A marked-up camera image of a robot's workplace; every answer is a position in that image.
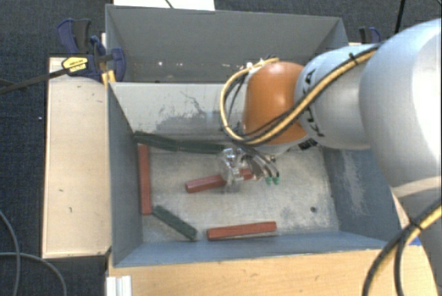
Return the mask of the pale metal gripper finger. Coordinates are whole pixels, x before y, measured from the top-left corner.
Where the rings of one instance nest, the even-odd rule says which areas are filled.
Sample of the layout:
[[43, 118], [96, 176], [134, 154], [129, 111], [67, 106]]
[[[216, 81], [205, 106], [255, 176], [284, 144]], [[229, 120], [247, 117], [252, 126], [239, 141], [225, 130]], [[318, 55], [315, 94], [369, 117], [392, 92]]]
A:
[[218, 168], [221, 173], [239, 171], [239, 156], [236, 148], [226, 148], [217, 155]]
[[243, 176], [232, 176], [229, 175], [226, 180], [226, 185], [224, 187], [224, 192], [226, 193], [237, 193], [241, 190], [244, 183]]

